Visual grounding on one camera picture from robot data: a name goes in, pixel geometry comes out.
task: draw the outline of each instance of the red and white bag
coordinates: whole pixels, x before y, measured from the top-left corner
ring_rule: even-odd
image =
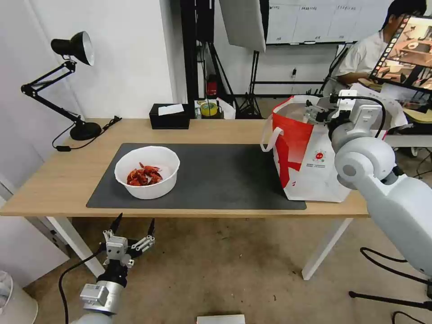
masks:
[[[337,180],[329,130],[326,126],[286,117],[296,107],[305,107],[307,100],[316,105],[319,98],[294,96],[273,109],[264,126],[261,149],[263,152],[273,149],[274,162],[288,199],[340,203],[351,190]],[[265,136],[270,130],[273,134],[265,148]]]

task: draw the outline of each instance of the black tissue box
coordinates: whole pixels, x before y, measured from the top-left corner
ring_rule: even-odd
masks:
[[[153,129],[189,129],[190,118],[187,104],[183,104],[184,111],[159,116],[159,107],[170,106],[172,103],[155,103],[150,110],[150,122]]]

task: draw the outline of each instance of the black desk mat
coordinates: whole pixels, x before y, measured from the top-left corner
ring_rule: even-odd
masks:
[[[116,181],[114,168],[126,153],[149,145],[173,150],[180,159],[180,168],[172,191],[157,199],[141,200]],[[273,154],[263,153],[257,144],[124,143],[91,195],[87,207],[277,210],[306,209],[306,204],[287,200]]]

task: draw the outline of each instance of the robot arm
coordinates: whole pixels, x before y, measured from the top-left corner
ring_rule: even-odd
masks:
[[[313,120],[311,108],[308,110],[307,117]],[[390,145],[373,137],[370,127],[379,110],[377,105],[362,105],[348,114],[337,110],[339,116],[334,117],[337,113],[321,108],[321,113],[330,111],[323,123],[329,127],[336,153],[338,179],[361,193],[370,217],[404,258],[418,271],[432,276],[432,189],[403,174]]]
[[[111,324],[120,307],[121,293],[127,285],[128,270],[133,267],[136,258],[155,244],[154,219],[147,236],[137,241],[115,236],[121,217],[120,214],[111,228],[103,231],[107,251],[103,263],[105,272],[97,278],[96,284],[86,283],[81,291],[80,298],[89,313],[72,324]]]

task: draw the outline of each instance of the printed logo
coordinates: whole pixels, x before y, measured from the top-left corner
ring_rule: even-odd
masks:
[[[324,160],[325,160],[325,152],[323,152],[323,151],[316,151],[315,152],[315,158],[313,160],[314,160],[314,162],[324,162]]]

